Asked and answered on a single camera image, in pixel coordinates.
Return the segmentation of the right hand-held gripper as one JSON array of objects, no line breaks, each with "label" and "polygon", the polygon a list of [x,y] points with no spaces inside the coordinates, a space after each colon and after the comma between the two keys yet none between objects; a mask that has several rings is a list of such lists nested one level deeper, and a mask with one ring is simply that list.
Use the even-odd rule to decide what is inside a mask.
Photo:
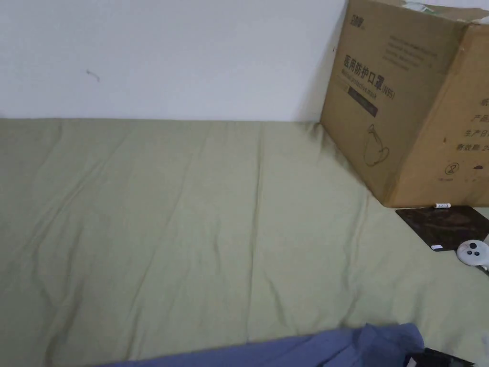
[{"label": "right hand-held gripper", "polygon": [[[489,332],[484,331],[481,336],[483,345],[489,345]],[[465,359],[446,354],[431,348],[409,354],[410,367],[475,367],[475,363]]]}]

